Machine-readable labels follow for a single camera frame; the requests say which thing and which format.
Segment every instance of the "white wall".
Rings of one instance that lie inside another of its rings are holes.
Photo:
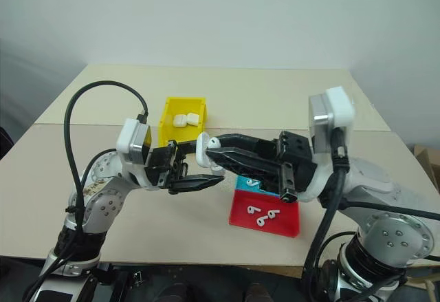
[[[86,63],[139,63],[347,68],[405,142],[440,147],[440,0],[0,0],[0,37],[15,138]]]

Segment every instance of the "cable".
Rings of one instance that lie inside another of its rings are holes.
[[[378,290],[380,290],[382,287],[389,285],[395,280],[399,280],[401,276],[395,275],[392,277],[389,277],[387,279],[384,279],[382,281],[378,281],[377,283],[374,283],[369,289],[363,291],[362,293],[359,293],[355,297],[352,297],[349,300],[342,301],[342,299],[338,299],[336,302],[362,302],[365,301],[365,299],[369,298],[371,295],[374,295]]]
[[[321,244],[324,241],[325,235],[330,228],[331,221],[338,210],[339,202],[342,198],[346,174],[346,171],[343,169],[336,172],[337,182],[335,191],[327,206],[327,210],[325,211],[324,217],[322,218],[318,230],[316,231],[315,237],[310,245],[309,252],[307,253],[307,257],[305,259],[301,281],[303,282],[305,292],[311,301],[314,301],[311,293],[311,285],[314,277],[314,265],[316,262],[316,257]]]
[[[344,200],[341,203],[341,205],[342,205],[342,209],[350,208],[350,207],[369,208],[369,209],[377,209],[379,211],[390,211],[392,213],[405,214],[405,215],[423,217],[423,218],[440,221],[440,214],[430,213],[429,211],[418,211],[416,209],[388,206],[386,204],[374,204],[371,202],[357,202],[357,201]]]
[[[427,259],[429,261],[440,262],[440,256],[429,255],[429,256],[425,257],[425,259]]]
[[[330,244],[330,242],[332,242],[336,238],[343,237],[345,235],[355,235],[355,234],[356,234],[355,231],[339,232],[339,233],[336,233],[335,235],[330,236],[330,238],[328,238],[326,241],[324,241],[324,243],[322,244],[321,248],[319,249],[318,254],[316,255],[315,270],[318,269],[318,267],[319,267],[319,260],[321,258],[321,255],[324,252],[324,249],[327,247],[327,245]]]
[[[107,153],[111,153],[111,152],[116,152],[116,149],[106,149],[102,152],[99,152],[98,154],[96,154],[89,162],[89,164],[87,165],[86,169],[84,170],[84,173],[82,175],[82,179],[81,179],[81,190],[83,190],[85,188],[85,182],[87,180],[87,176],[89,175],[89,172],[92,168],[92,166],[95,164],[96,160],[98,158],[100,158],[101,156],[103,156],[104,154]]]
[[[66,247],[61,251],[61,253],[55,259],[55,261],[46,269],[46,271],[43,274],[41,274],[38,277],[38,279],[32,285],[30,285],[25,290],[25,292],[23,293],[23,299],[22,299],[23,302],[29,302],[30,299],[34,296],[35,292],[43,284],[44,280],[46,280],[50,276],[50,274],[53,273],[53,271],[66,264],[69,261],[69,259],[75,254],[75,251],[72,251],[67,257],[65,256],[67,251],[73,246],[77,234],[78,231],[75,232],[74,236],[69,240]]]
[[[100,80],[98,82],[93,82],[88,85],[85,85],[84,87],[80,88],[70,99],[69,104],[67,105],[65,116],[64,116],[64,145],[66,148],[66,154],[67,154],[67,160],[69,162],[69,167],[71,174],[74,179],[75,183],[75,189],[76,189],[76,210],[75,210],[75,222],[76,222],[76,230],[79,232],[80,235],[83,234],[83,218],[84,218],[84,195],[83,195],[83,189],[81,188],[81,181],[78,174],[78,169],[76,168],[74,153],[72,151],[72,142],[70,140],[70,118],[72,116],[72,111],[74,109],[74,105],[76,101],[81,97],[83,93],[86,91],[94,88],[99,87],[101,85],[113,85],[116,87],[121,87],[123,89],[126,89],[130,91],[132,94],[134,94],[137,99],[142,103],[142,107],[144,108],[144,113],[141,116],[138,116],[138,119],[140,120],[146,120],[146,117],[148,116],[148,107],[146,105],[145,99],[133,88],[129,87],[128,85],[115,82],[113,80]]]

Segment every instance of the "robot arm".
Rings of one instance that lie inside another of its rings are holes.
[[[100,259],[100,249],[107,231],[122,210],[130,191],[168,189],[170,194],[198,191],[221,182],[218,175],[186,175],[187,153],[195,144],[177,144],[171,140],[166,147],[151,148],[150,127],[138,120],[127,119],[117,141],[116,151],[100,156],[91,166],[85,180],[83,234],[75,237],[76,218],[67,214],[58,242],[50,250],[44,273],[74,241],[69,261],[52,272],[31,301],[91,301],[97,284],[94,270]],[[74,209],[77,194],[72,192],[68,209]]]
[[[354,110],[342,88],[335,88],[311,97],[310,114],[312,147],[308,139],[283,131],[272,141],[219,136],[220,145],[204,152],[217,165],[260,180],[263,189],[278,193],[284,202],[318,198],[327,208],[336,185],[333,167],[339,158],[347,157]],[[331,144],[335,128],[343,132],[344,142],[339,145]],[[437,222],[401,213],[396,207],[435,211],[378,166],[352,158],[339,209],[359,228],[341,247],[338,259],[324,263],[319,277],[313,279],[318,282],[319,301],[348,300],[382,281],[386,285],[371,295],[374,301],[386,301],[406,267],[430,254]]]

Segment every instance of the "red tray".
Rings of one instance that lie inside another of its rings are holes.
[[[261,212],[249,214],[248,206],[257,207]],[[266,216],[268,211],[274,209],[280,211],[274,219],[265,219],[264,226],[256,223],[258,218]],[[277,196],[235,190],[229,224],[275,235],[296,237],[300,232],[299,205],[298,202],[291,204],[281,202]]]

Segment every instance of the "yellow bin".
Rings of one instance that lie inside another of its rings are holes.
[[[174,116],[188,113],[199,114],[199,125],[187,125],[184,128],[173,126]],[[159,122],[159,146],[166,146],[169,140],[186,142],[197,139],[197,136],[204,131],[205,121],[205,98],[168,97]]]

